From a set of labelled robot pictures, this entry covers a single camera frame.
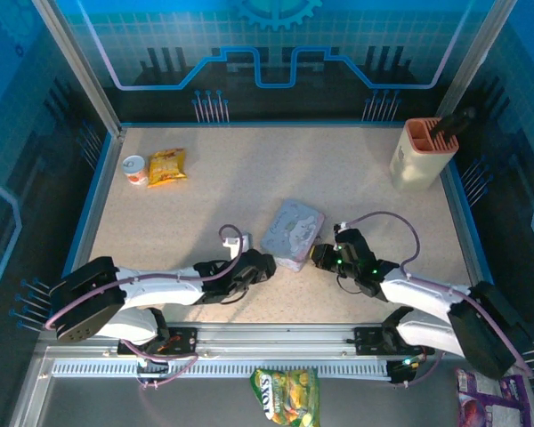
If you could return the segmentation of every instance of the purple cable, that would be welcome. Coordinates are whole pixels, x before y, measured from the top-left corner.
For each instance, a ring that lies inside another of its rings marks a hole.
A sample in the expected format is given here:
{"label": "purple cable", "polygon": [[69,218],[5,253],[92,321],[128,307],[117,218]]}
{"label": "purple cable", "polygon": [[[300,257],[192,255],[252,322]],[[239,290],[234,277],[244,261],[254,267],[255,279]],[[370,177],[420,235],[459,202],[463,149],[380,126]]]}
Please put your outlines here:
{"label": "purple cable", "polygon": [[444,285],[440,285],[438,283],[431,282],[429,280],[425,280],[425,279],[422,279],[422,278],[412,278],[411,275],[405,271],[405,266],[409,262],[414,261],[419,256],[419,253],[421,252],[421,243],[419,242],[419,236],[417,235],[417,231],[413,227],[413,225],[411,225],[411,223],[409,223],[408,220],[406,220],[401,215],[398,215],[398,214],[393,213],[393,212],[376,211],[376,212],[372,212],[372,213],[367,213],[366,215],[363,215],[363,216],[361,216],[360,218],[358,218],[358,219],[356,219],[354,221],[347,222],[346,223],[346,227],[351,227],[352,225],[354,225],[354,224],[356,224],[358,222],[364,221],[365,219],[370,218],[372,216],[376,216],[376,215],[393,216],[394,218],[397,218],[398,220],[402,221],[403,223],[405,223],[409,227],[409,229],[411,230],[411,232],[413,234],[413,237],[416,240],[416,252],[413,254],[413,256],[409,257],[407,260],[403,261],[400,264],[401,272],[407,278],[410,278],[411,280],[414,280],[414,281],[419,281],[421,284],[429,287],[430,289],[434,289],[436,291],[441,291],[441,292],[453,293],[453,294],[463,298],[464,301],[467,301],[469,304],[471,304],[479,312],[479,314],[481,314],[481,316],[484,317],[484,319],[489,323],[490,327],[492,327],[492,329],[495,331],[495,333],[498,335],[498,337],[505,344],[507,349],[513,354],[514,358],[516,359],[516,364],[519,366],[519,368],[522,369],[526,373],[526,375],[528,377],[533,376],[534,373],[532,372],[532,369],[530,369],[528,364],[524,361],[524,359],[522,358],[522,355],[514,347],[514,345],[508,339],[506,334],[502,331],[500,326],[498,326],[497,322],[495,322],[495,320],[490,316],[490,314],[485,309],[483,309],[483,307],[477,301],[475,301],[469,295],[463,294],[462,292],[458,291],[457,289],[447,288]]}
{"label": "purple cable", "polygon": [[429,368],[429,370],[425,374],[421,375],[416,380],[409,381],[407,383],[392,384],[393,387],[398,388],[400,386],[404,386],[407,389],[408,387],[412,387],[412,386],[414,386],[416,384],[419,384],[419,383],[425,381],[427,378],[429,378],[431,376],[433,371],[435,371],[435,369],[437,369],[437,367],[441,363],[441,360],[443,359],[444,356],[445,356],[445,351],[440,352],[437,355],[437,359],[435,360],[435,363],[433,363],[433,365]]}
{"label": "purple cable", "polygon": [[239,238],[239,250],[238,255],[233,259],[231,264],[228,266],[227,269],[219,272],[218,274],[214,274],[213,276],[205,277],[205,278],[198,278],[198,277],[187,277],[187,276],[178,276],[177,274],[170,274],[170,273],[151,273],[151,274],[141,274],[140,276],[136,276],[134,278],[122,278],[120,280],[116,280],[114,282],[108,283],[107,285],[99,286],[98,288],[94,289],[93,291],[88,292],[87,294],[81,295],[79,298],[76,298],[76,300],[70,302],[68,305],[54,313],[46,322],[45,322],[45,329],[47,330],[54,330],[55,327],[53,324],[56,320],[61,318],[63,315],[67,314],[70,310],[73,310],[78,306],[79,304],[87,301],[90,298],[93,298],[95,295],[102,294],[108,289],[111,289],[113,287],[117,287],[124,284],[132,284],[136,281],[141,280],[148,280],[150,278],[171,278],[174,280],[181,280],[186,282],[209,282],[211,280],[217,280],[218,278],[222,278],[226,274],[228,274],[235,265],[238,263],[239,258],[241,258],[242,248],[243,248],[243,235],[241,234],[241,231],[235,226],[231,224],[225,224],[223,225],[219,230],[220,238],[223,239],[223,231],[225,229],[232,229],[238,234]]}

